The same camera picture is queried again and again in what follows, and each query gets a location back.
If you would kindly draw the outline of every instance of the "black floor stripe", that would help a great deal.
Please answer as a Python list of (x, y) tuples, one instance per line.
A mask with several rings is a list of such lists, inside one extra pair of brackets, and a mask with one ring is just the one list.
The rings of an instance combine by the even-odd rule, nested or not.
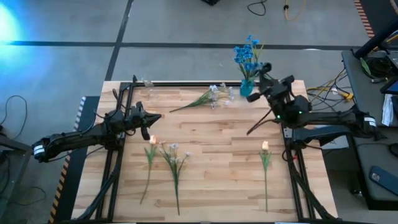
[(123, 41), (124, 32), (126, 31), (127, 22), (129, 20), (132, 2), (133, 2), (133, 0), (129, 0), (127, 2), (126, 10), (124, 11), (124, 15), (123, 15), (122, 24), (120, 25), (118, 38), (116, 39), (116, 45), (114, 46), (114, 49), (113, 49), (113, 52), (112, 52), (112, 56), (111, 56), (111, 60), (109, 61), (108, 70), (106, 71), (105, 81), (111, 81), (112, 80), (114, 67), (115, 67), (116, 61), (118, 59), (120, 46), (121, 46), (121, 43)]
[(51, 47), (114, 47), (114, 42), (13, 41), (6, 45)]
[[(235, 46), (243, 46), (243, 44), (201, 44), (201, 43), (143, 43), (131, 42), (122, 43), (121, 47), (143, 47), (143, 48), (192, 48), (192, 49), (233, 49)], [(284, 44), (266, 44), (263, 49), (274, 50), (351, 50), (362, 46), (343, 46), (343, 45), (284, 45)]]
[[(112, 56), (113, 63), (116, 63), (120, 47), (142, 47), (142, 48), (191, 48), (191, 49), (233, 49), (235, 46), (243, 46), (243, 44), (211, 44), (211, 43), (145, 43), (145, 42), (62, 42), (62, 41), (14, 41), (6, 45), (16, 46), (51, 46), (51, 47), (115, 47)], [(271, 50), (351, 50), (361, 46), (347, 45), (284, 45), (284, 44), (267, 44), (263, 49)]]
[[(85, 130), (91, 125), (93, 122), (93, 110), (98, 107), (99, 101), (99, 96), (87, 96), (85, 105), (83, 106), (83, 111), (81, 112), (79, 128)], [(64, 175), (62, 173), (64, 182), (61, 183), (60, 181), (62, 191), (60, 191), (61, 197), (58, 198), (57, 212), (53, 217), (54, 223), (59, 223), (63, 220), (70, 220), (72, 217), (86, 154), (87, 147), (84, 147), (70, 155), (67, 174)]]

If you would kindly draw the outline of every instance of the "wooden table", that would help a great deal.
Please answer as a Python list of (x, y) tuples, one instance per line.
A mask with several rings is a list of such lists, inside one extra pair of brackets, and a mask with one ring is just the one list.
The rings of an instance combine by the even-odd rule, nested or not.
[[(118, 90), (119, 84), (104, 83), (99, 114), (115, 108), (112, 89)], [(133, 103), (142, 101), (148, 112), (162, 114), (149, 129), (150, 134), (155, 134), (158, 140), (179, 143), (179, 152), (191, 152), (192, 156), (180, 176), (180, 216), (172, 175), (160, 155), (154, 158), (148, 193), (139, 205), (148, 170), (144, 147), (149, 144), (139, 131), (127, 137), (114, 222), (297, 221), (288, 166), (281, 158), (284, 142), (280, 125), (267, 123), (246, 136), (246, 131), (269, 110), (266, 99), (248, 103), (236, 88), (235, 100), (229, 105), (220, 105), (215, 110), (201, 106), (169, 113), (189, 104), (206, 90), (206, 87), (155, 87), (149, 97), (145, 88), (134, 89)], [(293, 92), (306, 95), (304, 82), (296, 80)], [(259, 156), (264, 140), (269, 142), (272, 151), (267, 172), (268, 212), (265, 211), (264, 169)], [(88, 152), (96, 148), (98, 146), (89, 147)], [(312, 191), (321, 204), (337, 216), (322, 152), (306, 148), (303, 155)], [(105, 150), (86, 159), (73, 218), (82, 214), (98, 193), (105, 159)], [(302, 204), (307, 214), (304, 199)], [(107, 209), (105, 201), (104, 214)]]

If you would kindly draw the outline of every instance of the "gray floor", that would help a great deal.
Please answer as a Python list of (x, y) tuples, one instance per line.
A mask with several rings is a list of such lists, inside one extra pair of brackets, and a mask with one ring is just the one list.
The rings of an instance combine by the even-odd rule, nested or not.
[[(252, 2), (221, 0), (210, 7), (199, 0), (135, 0), (123, 41), (238, 44), (248, 34), (266, 44), (280, 45), (362, 45), (368, 39), (350, 0), (308, 0), (294, 22), (284, 20), (284, 1), (269, 0), (264, 17), (248, 12), (246, 5)], [(14, 15), (12, 40), (115, 42), (127, 0), (3, 0), (1, 4)], [(290, 13), (297, 13), (300, 5), (301, 1), (291, 1)], [(112, 47), (0, 45), (0, 109), (15, 94), (25, 97), (29, 107), (27, 124), (18, 140), (32, 144), (45, 135), (72, 130), (80, 98), (100, 94), (112, 51)], [(232, 58), (232, 49), (123, 47), (112, 80), (130, 80), (132, 75), (152, 80), (239, 80), (241, 75)], [(343, 68), (339, 50), (265, 50), (261, 59), (273, 64), (274, 77), (295, 75), (305, 80), (306, 86), (321, 85)], [(344, 79), (339, 85), (349, 82)], [(9, 105), (4, 126), (10, 136), (21, 126), (22, 105), (18, 99)], [(347, 107), (339, 105), (338, 109)], [(346, 159), (349, 164), (348, 158), (330, 154), (326, 164), (336, 170), (339, 167), (333, 166), (334, 160)], [(4, 219), (47, 222), (62, 164), (39, 164), (31, 159), (15, 200), (28, 202), (40, 197), (31, 186), (42, 187), (47, 199), (28, 207), (10, 205)], [(394, 223), (398, 213), (369, 213), (349, 194), (347, 170), (355, 168), (340, 167), (329, 173), (339, 216)]]

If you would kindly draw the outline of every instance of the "glass vase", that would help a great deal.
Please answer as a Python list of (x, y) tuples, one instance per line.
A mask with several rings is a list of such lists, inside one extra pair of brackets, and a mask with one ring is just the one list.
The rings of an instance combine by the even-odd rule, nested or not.
[(242, 80), (240, 94), (241, 96), (247, 97), (253, 91), (254, 81)]

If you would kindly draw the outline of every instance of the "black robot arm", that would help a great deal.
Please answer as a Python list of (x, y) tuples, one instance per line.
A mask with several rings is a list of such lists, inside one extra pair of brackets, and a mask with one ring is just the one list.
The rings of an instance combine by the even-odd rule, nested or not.
[[(374, 138), (375, 140), (385, 138), (385, 136), (377, 130), (375, 119), (369, 113), (357, 109), (355, 105), (348, 111), (311, 112), (311, 102), (302, 95), (295, 96), (292, 92), (294, 77), (291, 75), (282, 80), (276, 80), (267, 74), (270, 70), (271, 64), (266, 63), (257, 71), (260, 77), (259, 92), (247, 97), (247, 100), (252, 102), (258, 100), (261, 96), (266, 97), (275, 115), (272, 122), (280, 123), (284, 128), (287, 162), (292, 178), (301, 186), (309, 202), (322, 219), (337, 222), (337, 219), (330, 215), (317, 200), (297, 171), (291, 150), (300, 152), (301, 149), (306, 147), (307, 143), (314, 139), (319, 140), (320, 144), (323, 145), (347, 134), (358, 138)], [(308, 124), (329, 124), (331, 126), (319, 129), (304, 128)]]
[(141, 102), (132, 106), (129, 116), (124, 118), (121, 110), (114, 110), (106, 114), (104, 121), (86, 131), (53, 134), (42, 138), (33, 144), (34, 158), (39, 162), (48, 162), (61, 152), (79, 149), (82, 147), (103, 145), (106, 149), (121, 147), (118, 134), (141, 128), (142, 137), (149, 140), (147, 128), (151, 127), (160, 117), (160, 114), (146, 112)]
[(303, 128), (308, 124), (341, 125), (346, 127), (342, 130), (344, 134), (375, 140), (383, 138), (377, 130), (376, 120), (369, 113), (357, 109), (355, 105), (347, 111), (312, 112), (311, 102), (302, 95), (293, 94), (294, 77), (291, 75), (276, 80), (267, 74), (270, 70), (271, 65), (266, 63), (257, 71), (260, 77), (259, 92), (252, 94), (247, 100), (253, 102), (260, 96), (265, 96), (275, 115), (273, 122), (291, 129)]

